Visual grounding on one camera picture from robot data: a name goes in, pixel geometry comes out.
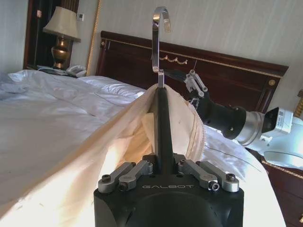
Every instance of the beige cloth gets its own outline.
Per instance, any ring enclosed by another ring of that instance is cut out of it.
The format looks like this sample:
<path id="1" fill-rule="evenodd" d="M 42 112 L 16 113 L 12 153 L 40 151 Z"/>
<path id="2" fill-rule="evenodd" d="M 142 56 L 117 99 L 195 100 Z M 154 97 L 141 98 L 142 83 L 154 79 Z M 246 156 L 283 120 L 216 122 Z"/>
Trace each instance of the beige cloth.
<path id="1" fill-rule="evenodd" d="M 153 147 L 153 115 L 148 113 L 156 85 L 96 130 L 78 150 L 0 207 L 0 226 L 94 226 L 93 191 L 102 174 L 125 161 L 138 162 Z M 173 151 L 201 157 L 204 129 L 196 111 L 166 86 Z"/>

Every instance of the wooden furniture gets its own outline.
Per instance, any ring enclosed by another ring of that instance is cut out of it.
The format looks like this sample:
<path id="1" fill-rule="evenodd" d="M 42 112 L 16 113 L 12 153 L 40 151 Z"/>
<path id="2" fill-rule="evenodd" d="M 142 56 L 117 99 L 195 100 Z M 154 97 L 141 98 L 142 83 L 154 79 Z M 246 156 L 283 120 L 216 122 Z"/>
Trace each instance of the wooden furniture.
<path id="1" fill-rule="evenodd" d="M 303 171 L 272 165 L 262 159 L 287 227 L 303 226 Z"/>
<path id="2" fill-rule="evenodd" d="M 96 75 L 148 89 L 157 83 L 151 55 L 151 40 L 102 31 Z M 288 69 L 283 65 L 168 43 L 160 43 L 160 57 L 161 69 L 186 73 L 194 69 L 208 87 L 213 101 L 263 113 Z M 187 97 L 184 83 L 167 77 L 165 80 Z"/>

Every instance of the metal hook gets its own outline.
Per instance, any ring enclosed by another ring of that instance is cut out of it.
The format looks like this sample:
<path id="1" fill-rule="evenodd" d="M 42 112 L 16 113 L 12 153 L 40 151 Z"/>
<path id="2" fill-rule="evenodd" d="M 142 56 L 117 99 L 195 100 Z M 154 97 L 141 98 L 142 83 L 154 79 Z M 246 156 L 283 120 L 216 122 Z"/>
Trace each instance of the metal hook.
<path id="1" fill-rule="evenodd" d="M 158 87 L 164 87 L 164 70 L 159 69 L 159 23 L 161 14 L 164 20 L 165 32 L 171 32 L 169 12 L 166 7 L 157 7 L 152 16 L 152 70 L 158 73 Z"/>

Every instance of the wooden headboard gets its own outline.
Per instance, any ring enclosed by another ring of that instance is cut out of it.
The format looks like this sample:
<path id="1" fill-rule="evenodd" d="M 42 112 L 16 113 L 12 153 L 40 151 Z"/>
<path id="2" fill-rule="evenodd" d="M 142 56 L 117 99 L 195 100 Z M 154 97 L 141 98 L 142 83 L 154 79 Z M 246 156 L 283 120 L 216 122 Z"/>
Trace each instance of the wooden headboard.
<path id="1" fill-rule="evenodd" d="M 152 41 L 101 32 L 97 76 L 107 76 L 144 89 L 157 83 L 152 71 Z M 160 42 L 160 68 L 188 73 L 194 69 L 208 87 L 211 99 L 222 105 L 265 112 L 288 67 L 227 54 Z M 165 83 L 184 97 L 185 83 L 165 77 Z"/>

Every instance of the wall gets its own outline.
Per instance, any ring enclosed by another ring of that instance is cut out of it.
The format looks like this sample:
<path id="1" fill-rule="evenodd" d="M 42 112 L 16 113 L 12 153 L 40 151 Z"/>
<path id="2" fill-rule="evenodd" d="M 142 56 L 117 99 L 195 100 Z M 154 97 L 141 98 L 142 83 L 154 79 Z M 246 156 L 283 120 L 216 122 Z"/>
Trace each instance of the wall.
<path id="1" fill-rule="evenodd" d="M 27 0 L 0 0 L 0 72 L 23 68 Z"/>
<path id="2" fill-rule="evenodd" d="M 93 14 L 97 0 L 89 2 L 80 0 L 79 12 Z M 157 6 L 166 6 L 171 18 L 172 34 L 162 32 L 162 41 L 290 66 L 270 108 L 295 109 L 303 87 L 302 0 L 102 0 L 92 75 L 100 31 L 151 39 Z M 81 35 L 90 37 L 92 26 L 82 26 Z M 86 65 L 88 48 L 89 42 L 75 45 L 72 63 Z"/>

